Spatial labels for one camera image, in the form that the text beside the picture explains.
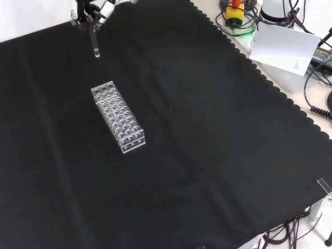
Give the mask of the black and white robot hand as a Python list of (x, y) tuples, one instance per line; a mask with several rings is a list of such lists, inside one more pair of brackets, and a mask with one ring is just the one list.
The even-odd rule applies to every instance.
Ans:
[(98, 31), (112, 15), (115, 6), (116, 1), (104, 1), (101, 7), (92, 1), (73, 1), (71, 17), (81, 31), (89, 26), (93, 31)]

